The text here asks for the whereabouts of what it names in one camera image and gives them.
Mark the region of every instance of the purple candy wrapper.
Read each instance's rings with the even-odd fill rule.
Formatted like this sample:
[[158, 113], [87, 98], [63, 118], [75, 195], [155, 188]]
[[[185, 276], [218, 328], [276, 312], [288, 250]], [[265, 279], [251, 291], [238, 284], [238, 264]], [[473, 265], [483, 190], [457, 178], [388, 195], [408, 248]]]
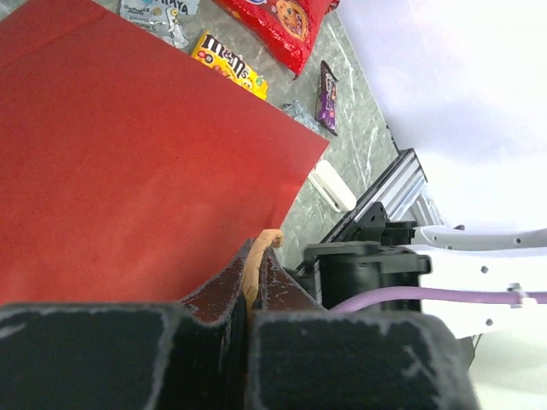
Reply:
[[332, 74], [325, 61], [321, 62], [320, 94], [317, 99], [315, 118], [332, 135], [336, 133], [336, 83], [338, 80]]

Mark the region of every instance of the white backdrop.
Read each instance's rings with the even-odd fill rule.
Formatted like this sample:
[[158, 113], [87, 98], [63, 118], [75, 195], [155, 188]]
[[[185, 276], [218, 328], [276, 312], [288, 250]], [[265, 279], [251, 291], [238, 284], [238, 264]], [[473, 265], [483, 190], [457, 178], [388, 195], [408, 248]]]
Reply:
[[547, 2], [343, 0], [338, 14], [446, 221], [546, 227]]

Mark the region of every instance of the marble tabletop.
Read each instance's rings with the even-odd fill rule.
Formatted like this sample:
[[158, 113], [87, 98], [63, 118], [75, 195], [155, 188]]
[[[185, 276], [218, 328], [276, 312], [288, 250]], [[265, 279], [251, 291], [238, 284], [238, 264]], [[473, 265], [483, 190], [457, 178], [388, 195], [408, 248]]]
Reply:
[[[96, 0], [119, 13], [120, 0]], [[0, 20], [25, 0], [0, 0]], [[325, 16], [313, 54], [303, 73], [294, 74], [274, 60], [251, 32], [212, 0], [201, 0], [197, 15], [184, 24], [190, 45], [200, 32], [208, 29], [225, 46], [243, 57], [268, 82], [268, 102], [279, 108], [300, 100], [310, 113], [315, 111], [321, 60], [331, 66], [338, 78], [338, 137], [323, 132], [330, 141], [323, 158], [331, 162], [358, 198], [397, 157], [391, 134], [378, 109], [350, 41], [336, 13]], [[294, 268], [302, 261], [302, 251], [318, 243], [344, 217], [335, 213], [306, 181], [298, 193], [281, 229], [286, 234], [278, 257], [285, 267]]]

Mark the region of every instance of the yellow candy package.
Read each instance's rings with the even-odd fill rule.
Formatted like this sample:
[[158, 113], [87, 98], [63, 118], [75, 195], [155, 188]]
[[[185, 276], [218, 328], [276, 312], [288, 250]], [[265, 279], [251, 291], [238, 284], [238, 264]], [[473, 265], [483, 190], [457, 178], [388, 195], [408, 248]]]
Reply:
[[251, 67], [227, 49], [210, 32], [202, 34], [191, 56], [262, 100], [266, 99], [268, 92], [266, 80], [255, 73]]

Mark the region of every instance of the silver snack bag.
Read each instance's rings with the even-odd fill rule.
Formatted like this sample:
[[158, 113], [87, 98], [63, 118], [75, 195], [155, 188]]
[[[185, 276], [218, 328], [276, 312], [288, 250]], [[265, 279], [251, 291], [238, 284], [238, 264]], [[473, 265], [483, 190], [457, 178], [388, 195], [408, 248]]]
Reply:
[[182, 50], [189, 44], [182, 18], [198, 6], [199, 0], [121, 0], [120, 16]]

